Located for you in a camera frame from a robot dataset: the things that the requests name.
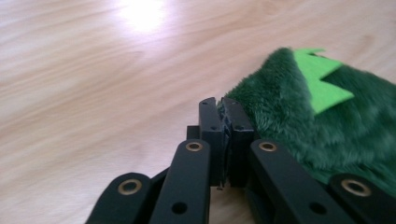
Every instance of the fabric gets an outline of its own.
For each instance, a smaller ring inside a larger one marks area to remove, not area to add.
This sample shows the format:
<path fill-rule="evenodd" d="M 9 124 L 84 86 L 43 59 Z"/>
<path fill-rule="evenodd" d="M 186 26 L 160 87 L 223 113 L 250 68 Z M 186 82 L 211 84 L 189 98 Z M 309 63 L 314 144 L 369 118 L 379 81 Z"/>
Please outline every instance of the fabric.
<path fill-rule="evenodd" d="M 365 177 L 396 197 L 396 86 L 342 65 L 325 78 L 354 97 L 319 114 L 291 49 L 275 51 L 226 97 L 240 102 L 261 137 L 285 145 L 315 179 Z"/>

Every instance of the green plush toy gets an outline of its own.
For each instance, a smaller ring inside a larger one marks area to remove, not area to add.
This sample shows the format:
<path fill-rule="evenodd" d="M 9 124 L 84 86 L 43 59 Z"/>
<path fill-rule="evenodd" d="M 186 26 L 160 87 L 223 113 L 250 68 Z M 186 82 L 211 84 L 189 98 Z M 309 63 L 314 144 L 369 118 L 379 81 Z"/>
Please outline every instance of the green plush toy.
<path fill-rule="evenodd" d="M 277 50 L 226 97 L 315 179 L 352 173 L 396 197 L 396 86 L 315 52 Z"/>

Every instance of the wooden table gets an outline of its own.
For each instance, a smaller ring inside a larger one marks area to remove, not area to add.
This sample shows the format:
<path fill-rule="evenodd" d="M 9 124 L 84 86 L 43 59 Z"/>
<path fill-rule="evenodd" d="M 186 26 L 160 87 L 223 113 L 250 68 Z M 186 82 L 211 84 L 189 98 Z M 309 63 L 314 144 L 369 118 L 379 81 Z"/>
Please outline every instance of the wooden table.
<path fill-rule="evenodd" d="M 395 1 L 2 1 L 0 223 L 83 223 L 109 182 L 170 165 L 198 102 L 280 47 L 396 82 Z M 210 223 L 253 223 L 212 189 Z"/>

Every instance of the hole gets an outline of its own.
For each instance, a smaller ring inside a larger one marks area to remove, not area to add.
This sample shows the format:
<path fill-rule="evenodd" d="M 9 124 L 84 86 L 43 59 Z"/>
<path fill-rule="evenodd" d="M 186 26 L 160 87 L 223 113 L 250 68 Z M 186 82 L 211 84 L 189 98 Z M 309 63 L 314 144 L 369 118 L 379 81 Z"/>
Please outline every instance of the hole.
<path fill-rule="evenodd" d="M 327 209 L 320 203 L 311 203 L 311 204 L 309 204 L 309 208 L 314 213 L 319 214 L 319 215 L 325 215 L 327 213 Z"/>
<path fill-rule="evenodd" d="M 264 151 L 275 151 L 276 145 L 268 142 L 262 142 L 259 144 L 259 148 L 261 148 Z"/>
<path fill-rule="evenodd" d="M 238 130 L 238 131 L 242 131 L 242 130 L 245 129 L 245 127 L 242 126 L 242 125 L 237 124 L 237 125 L 235 126 L 235 129 Z"/>
<path fill-rule="evenodd" d="M 356 196 L 361 196 L 361 197 L 368 197 L 372 194 L 371 190 L 369 187 L 366 185 L 362 184 L 361 182 L 353 179 L 345 179 L 341 181 L 341 186 L 348 191 L 349 193 L 352 193 Z"/>
<path fill-rule="evenodd" d="M 189 151 L 199 151 L 203 148 L 201 143 L 191 142 L 186 145 L 186 149 Z"/>
<path fill-rule="evenodd" d="M 358 192 L 364 192 L 364 188 L 360 185 L 355 184 L 355 183 L 349 183 L 348 186 Z"/>
<path fill-rule="evenodd" d="M 184 214 L 187 212 L 187 205 L 185 203 L 174 203 L 172 212 L 178 215 Z"/>
<path fill-rule="evenodd" d="M 125 180 L 119 184 L 119 193 L 131 195 L 137 193 L 142 188 L 142 182 L 138 179 Z"/>
<path fill-rule="evenodd" d="M 135 182 L 127 183 L 123 186 L 123 190 L 125 191 L 132 191 L 135 190 L 137 187 Z"/>

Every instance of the light green felt spike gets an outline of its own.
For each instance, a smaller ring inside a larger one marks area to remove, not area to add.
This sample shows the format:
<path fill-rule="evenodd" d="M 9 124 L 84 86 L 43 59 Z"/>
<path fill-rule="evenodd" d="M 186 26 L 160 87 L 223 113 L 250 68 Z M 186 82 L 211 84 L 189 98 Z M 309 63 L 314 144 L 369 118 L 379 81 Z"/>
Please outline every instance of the light green felt spike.
<path fill-rule="evenodd" d="M 321 81 L 322 78 L 341 67 L 342 63 L 313 55 L 320 51 L 323 49 L 297 49 L 293 52 L 294 60 L 303 73 L 311 92 L 311 105 L 316 114 L 354 97 L 350 91 Z"/>

